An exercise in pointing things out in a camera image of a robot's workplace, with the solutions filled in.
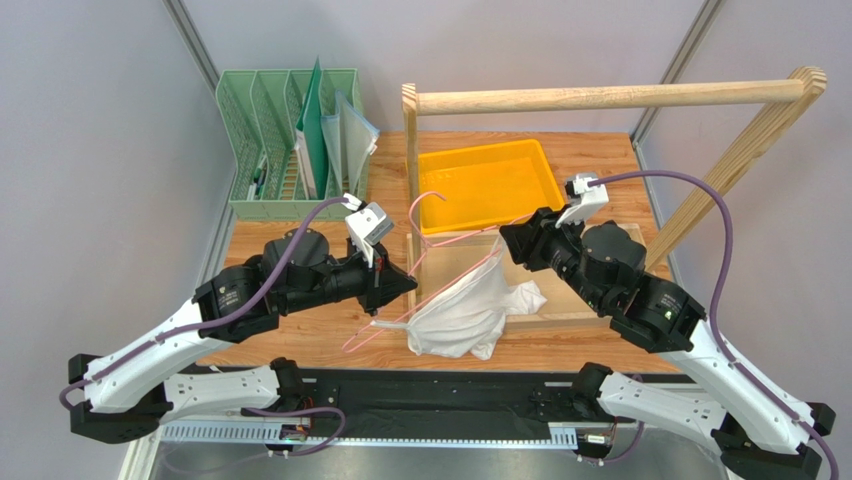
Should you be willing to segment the pink wire hanger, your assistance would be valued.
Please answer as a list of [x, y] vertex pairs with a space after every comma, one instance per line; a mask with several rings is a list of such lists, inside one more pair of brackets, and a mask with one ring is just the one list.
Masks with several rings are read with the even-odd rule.
[[[439, 259], [441, 254], [448, 256], [450, 253], [460, 249], [464, 242], [478, 240], [485, 234], [492, 234], [494, 236], [494, 239], [490, 241], [489, 248], [486, 251], [483, 253], [474, 253], [473, 255], [468, 255], [466, 257], [458, 255], [452, 259], [453, 264], [449, 267], [449, 271], [447, 273], [439, 272], [436, 266], [436, 261]], [[479, 264], [479, 262], [485, 260], [493, 242], [498, 239], [504, 241], [499, 235], [498, 227], [496, 225], [473, 231], [459, 232], [449, 237], [425, 235], [419, 227], [413, 226], [412, 244], [420, 247], [420, 254], [413, 264], [408, 267], [408, 273], [418, 280], [418, 291], [423, 293], [425, 296], [422, 299], [413, 302], [405, 313], [401, 314], [394, 320], [379, 319], [373, 321], [406, 323], [428, 301], [432, 300], [438, 293], [452, 285], [453, 282], [459, 280], [469, 268], [475, 267]], [[353, 353], [386, 331], [401, 331], [407, 338], [407, 334], [402, 330], [379, 329], [372, 326], [371, 322], [354, 333], [343, 344], [341, 350], [345, 353]]]

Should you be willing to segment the white tank top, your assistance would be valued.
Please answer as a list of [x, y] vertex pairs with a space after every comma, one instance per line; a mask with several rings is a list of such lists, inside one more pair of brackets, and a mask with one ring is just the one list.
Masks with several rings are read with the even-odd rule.
[[480, 360], [490, 359], [509, 315], [535, 314], [547, 303], [534, 281], [507, 283], [502, 266], [506, 250], [504, 241], [494, 241], [485, 260], [406, 323], [372, 321], [371, 325], [404, 331], [409, 349], [417, 355], [459, 358], [470, 353]]

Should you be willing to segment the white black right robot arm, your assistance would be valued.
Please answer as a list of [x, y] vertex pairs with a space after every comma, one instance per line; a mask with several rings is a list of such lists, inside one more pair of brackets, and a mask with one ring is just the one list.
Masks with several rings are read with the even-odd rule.
[[590, 362], [570, 390], [578, 411], [675, 433], [744, 479], [818, 477], [823, 456], [812, 444], [830, 433], [834, 411], [750, 372], [692, 296], [646, 271], [645, 247], [623, 228], [559, 224], [557, 212], [542, 208], [499, 233], [514, 263], [553, 271], [622, 339], [674, 364], [706, 393], [702, 400], [681, 396]]

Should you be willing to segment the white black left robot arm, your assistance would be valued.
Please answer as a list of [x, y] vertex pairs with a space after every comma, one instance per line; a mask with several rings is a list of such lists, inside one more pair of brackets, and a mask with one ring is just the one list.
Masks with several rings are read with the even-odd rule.
[[321, 233], [291, 230], [199, 286], [170, 318], [125, 348], [102, 357], [72, 357], [68, 381], [84, 398], [69, 409], [70, 430], [121, 444], [191, 415], [305, 408], [308, 393], [293, 360], [224, 372], [192, 367], [202, 357], [277, 329], [289, 314], [355, 299], [375, 315], [416, 286], [381, 244], [367, 259], [349, 239], [346, 256], [335, 258]]

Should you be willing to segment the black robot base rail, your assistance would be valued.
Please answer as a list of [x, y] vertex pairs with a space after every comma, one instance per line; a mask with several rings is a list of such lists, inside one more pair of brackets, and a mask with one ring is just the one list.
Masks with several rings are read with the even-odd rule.
[[551, 422], [610, 424], [574, 399], [572, 373], [303, 369], [272, 412], [316, 408], [312, 431], [402, 437], [533, 439]]

